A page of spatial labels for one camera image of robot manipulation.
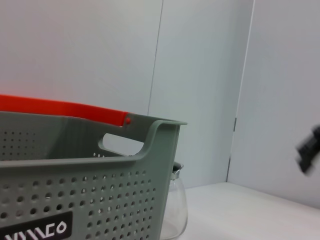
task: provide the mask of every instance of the red handle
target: red handle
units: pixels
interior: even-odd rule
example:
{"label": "red handle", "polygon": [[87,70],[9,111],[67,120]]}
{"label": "red handle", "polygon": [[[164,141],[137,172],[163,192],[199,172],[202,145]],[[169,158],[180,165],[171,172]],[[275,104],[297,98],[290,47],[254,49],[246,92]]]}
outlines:
{"label": "red handle", "polygon": [[0,111],[68,116],[123,126],[128,112],[80,103],[0,95]]}

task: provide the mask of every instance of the black label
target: black label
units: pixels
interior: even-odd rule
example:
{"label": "black label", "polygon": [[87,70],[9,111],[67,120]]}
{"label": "black label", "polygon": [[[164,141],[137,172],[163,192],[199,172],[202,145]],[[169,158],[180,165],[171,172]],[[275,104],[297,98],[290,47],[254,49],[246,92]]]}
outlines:
{"label": "black label", "polygon": [[0,240],[62,240],[72,234],[73,213],[68,211],[0,228]]}

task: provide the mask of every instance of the glass jug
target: glass jug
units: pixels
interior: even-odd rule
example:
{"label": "glass jug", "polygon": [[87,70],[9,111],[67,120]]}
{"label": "glass jug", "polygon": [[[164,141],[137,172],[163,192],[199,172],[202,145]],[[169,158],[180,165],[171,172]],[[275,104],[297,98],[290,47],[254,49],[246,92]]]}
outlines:
{"label": "glass jug", "polygon": [[186,191],[180,171],[184,166],[177,162],[173,165],[169,193],[166,201],[160,240],[173,240],[184,233],[188,222]]}

